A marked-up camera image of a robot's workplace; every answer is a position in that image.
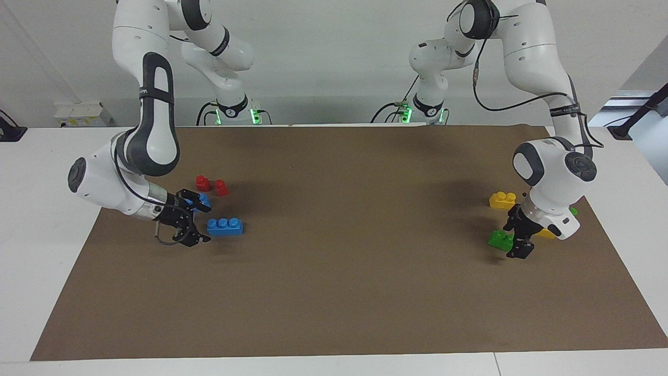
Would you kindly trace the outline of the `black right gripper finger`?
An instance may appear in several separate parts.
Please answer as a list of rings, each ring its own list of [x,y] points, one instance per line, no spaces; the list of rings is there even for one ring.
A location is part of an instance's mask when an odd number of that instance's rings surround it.
[[[176,229],[175,241],[182,245],[192,247],[203,242],[211,241],[211,238],[200,233],[195,224],[186,225]]]
[[[180,190],[176,197],[185,200],[186,208],[194,213],[203,212],[208,213],[212,209],[212,205],[207,193],[198,193],[190,190]]]

